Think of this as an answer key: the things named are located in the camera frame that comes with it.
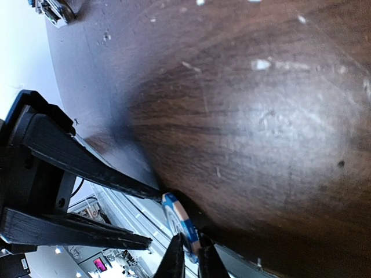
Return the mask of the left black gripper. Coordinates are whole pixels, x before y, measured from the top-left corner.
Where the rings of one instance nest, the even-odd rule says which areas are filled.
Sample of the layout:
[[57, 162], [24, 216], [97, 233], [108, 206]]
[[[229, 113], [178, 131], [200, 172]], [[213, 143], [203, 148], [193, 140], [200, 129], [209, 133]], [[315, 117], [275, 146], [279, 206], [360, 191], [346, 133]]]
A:
[[1, 121], [1, 240], [6, 248], [148, 249], [149, 237], [75, 213], [65, 214], [75, 175], [128, 195], [161, 200], [158, 190], [107, 166], [70, 136], [75, 134], [73, 121], [57, 105], [33, 90], [18, 93]]

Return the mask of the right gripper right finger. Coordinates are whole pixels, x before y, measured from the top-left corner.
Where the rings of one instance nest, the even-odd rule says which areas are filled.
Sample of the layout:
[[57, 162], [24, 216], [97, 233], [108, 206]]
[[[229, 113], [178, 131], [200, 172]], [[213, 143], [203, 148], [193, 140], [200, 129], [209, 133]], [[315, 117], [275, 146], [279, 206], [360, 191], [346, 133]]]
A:
[[214, 243], [204, 234], [199, 235], [201, 249], [198, 253], [200, 278], [230, 278]]

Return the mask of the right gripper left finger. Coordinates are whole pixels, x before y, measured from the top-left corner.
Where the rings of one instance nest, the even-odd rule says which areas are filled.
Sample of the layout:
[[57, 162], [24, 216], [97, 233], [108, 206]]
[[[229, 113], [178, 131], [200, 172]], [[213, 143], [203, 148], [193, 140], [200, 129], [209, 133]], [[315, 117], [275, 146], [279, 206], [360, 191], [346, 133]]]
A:
[[182, 235], [173, 236], [165, 255], [155, 273], [155, 278], [184, 278], [185, 257]]

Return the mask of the blue white poker chip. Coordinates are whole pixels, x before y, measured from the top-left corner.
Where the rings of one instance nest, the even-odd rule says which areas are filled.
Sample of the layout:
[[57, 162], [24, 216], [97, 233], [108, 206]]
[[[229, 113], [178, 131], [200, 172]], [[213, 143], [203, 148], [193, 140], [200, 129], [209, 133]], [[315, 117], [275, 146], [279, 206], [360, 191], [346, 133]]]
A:
[[197, 264], [198, 253], [201, 249], [199, 236], [189, 215], [180, 201], [172, 193], [162, 195], [162, 209], [173, 235], [181, 233], [184, 251], [188, 259]]

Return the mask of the black poker case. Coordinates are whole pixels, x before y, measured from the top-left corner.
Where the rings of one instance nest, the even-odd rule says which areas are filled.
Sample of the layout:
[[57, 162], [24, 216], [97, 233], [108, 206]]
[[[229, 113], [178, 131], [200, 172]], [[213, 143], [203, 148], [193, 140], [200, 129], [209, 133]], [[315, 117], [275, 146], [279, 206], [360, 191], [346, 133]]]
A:
[[37, 14], [44, 15], [56, 28], [72, 23], [76, 16], [66, 1], [62, 0], [28, 0], [28, 5]]

